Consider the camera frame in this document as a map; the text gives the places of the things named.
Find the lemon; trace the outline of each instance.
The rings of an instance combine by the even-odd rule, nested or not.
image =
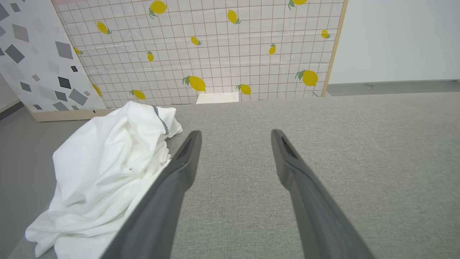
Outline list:
[[[291,7],[295,7],[294,4],[299,6],[299,5],[303,5],[306,2],[307,0],[289,0],[289,3],[287,5],[288,5],[288,8],[291,9]]]
[[[155,14],[164,13],[166,11],[166,8],[168,8],[168,6],[165,5],[165,3],[163,3],[162,1],[154,1],[150,5],[149,15],[153,19],[153,16],[156,16]]]
[[[105,26],[105,24],[103,24],[102,22],[98,22],[98,28],[99,30],[102,32],[102,33],[105,33],[105,34],[110,34],[112,33],[111,30],[107,29],[107,27]]]
[[[302,79],[305,85],[316,86],[318,82],[318,75],[311,70],[303,70],[295,74],[295,78],[299,78],[299,81]]]
[[[129,93],[136,96],[138,99],[145,100],[144,93],[139,90],[131,90]]]
[[[197,91],[206,92],[206,84],[204,83],[203,79],[199,77],[195,77],[195,76],[184,77],[182,78],[182,84],[184,83],[186,83],[187,85],[189,85],[190,83],[190,86]]]
[[[331,37],[331,35],[328,33],[328,30],[326,30],[326,29],[322,30],[321,36],[322,36],[323,38],[325,38],[325,39],[328,39],[328,38]]]
[[[75,53],[77,53],[77,55],[83,54],[83,51],[80,51],[77,47],[74,47],[74,50],[75,50]]]
[[[196,37],[192,36],[192,43],[195,44],[195,45],[201,45],[201,41],[199,41]]]
[[[276,45],[274,43],[272,43],[270,46],[271,47],[270,47],[270,50],[268,50],[268,53],[270,55],[273,55],[275,53],[275,51],[276,51]]]
[[[233,24],[239,24],[241,23],[242,20],[236,16],[236,12],[234,10],[229,10],[229,13],[227,14],[229,21],[232,22]]]
[[[152,62],[152,61],[153,61],[153,54],[152,54],[152,52],[147,51],[147,54],[148,54],[148,55],[147,55],[147,59],[148,59],[150,62]]]
[[[241,90],[243,94],[251,94],[251,88],[247,84],[239,84],[236,86],[236,89]]]
[[[102,92],[101,92],[101,89],[99,89],[99,87],[95,84],[92,84],[92,86],[94,87],[94,89],[96,90],[96,92],[98,93],[99,96],[102,97]]]

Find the wooden frame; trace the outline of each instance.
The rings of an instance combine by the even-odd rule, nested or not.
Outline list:
[[[328,88],[329,78],[331,77],[332,66],[334,65],[335,53],[337,52],[337,46],[339,45],[340,34],[342,33],[342,26],[345,20],[345,13],[346,13],[347,5],[348,5],[348,0],[344,0],[344,4],[342,6],[342,13],[340,14],[339,28],[337,29],[337,35],[335,36],[334,47],[332,48],[331,61],[329,62],[328,74],[326,76],[326,81],[324,82],[324,87],[322,89],[321,97],[326,96],[326,90]]]
[[[45,121],[65,121],[65,120],[89,120],[98,116],[105,116],[114,110],[76,110],[76,111],[62,111],[62,112],[32,112],[29,108],[32,117],[37,122]]]

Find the white tile pattern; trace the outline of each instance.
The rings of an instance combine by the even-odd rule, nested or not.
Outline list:
[[[152,2],[89,0],[56,8],[107,107],[129,100],[195,103],[199,92],[182,84],[188,75],[202,78],[206,93],[237,92],[236,85],[247,84],[252,93],[240,93],[241,101],[321,96],[343,0],[309,0],[291,10],[289,0],[164,0],[167,10],[155,19],[148,14]],[[229,9],[240,24],[228,21]],[[99,32],[97,21],[112,33]],[[330,38],[321,37],[323,29]],[[276,52],[269,55],[272,42]],[[304,69],[318,74],[316,87],[296,80]],[[133,89],[146,100],[130,95]]]

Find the geometric pattern panel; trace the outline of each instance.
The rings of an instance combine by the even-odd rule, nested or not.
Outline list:
[[[50,1],[2,1],[0,21],[2,75],[31,111],[107,108]]]

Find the white cloth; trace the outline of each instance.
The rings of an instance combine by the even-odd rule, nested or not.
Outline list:
[[[53,154],[56,191],[27,229],[35,255],[54,245],[59,259],[99,258],[167,165],[167,137],[182,132],[175,108],[135,102],[79,128]]]

